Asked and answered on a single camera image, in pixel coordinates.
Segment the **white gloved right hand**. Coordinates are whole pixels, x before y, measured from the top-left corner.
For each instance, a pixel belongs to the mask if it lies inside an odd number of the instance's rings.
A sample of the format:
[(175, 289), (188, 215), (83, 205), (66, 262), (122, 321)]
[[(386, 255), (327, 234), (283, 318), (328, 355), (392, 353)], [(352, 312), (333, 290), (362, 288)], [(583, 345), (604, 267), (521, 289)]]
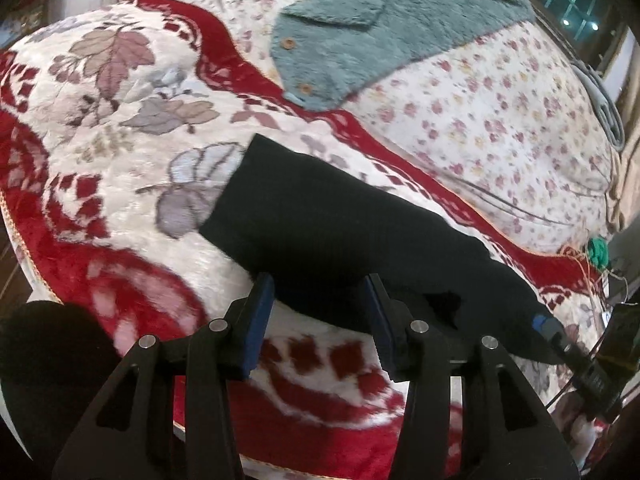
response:
[(579, 470), (583, 470), (594, 446), (604, 435), (605, 426), (597, 419), (589, 420), (582, 413), (568, 416), (563, 429), (565, 442), (570, 449), (570, 455)]

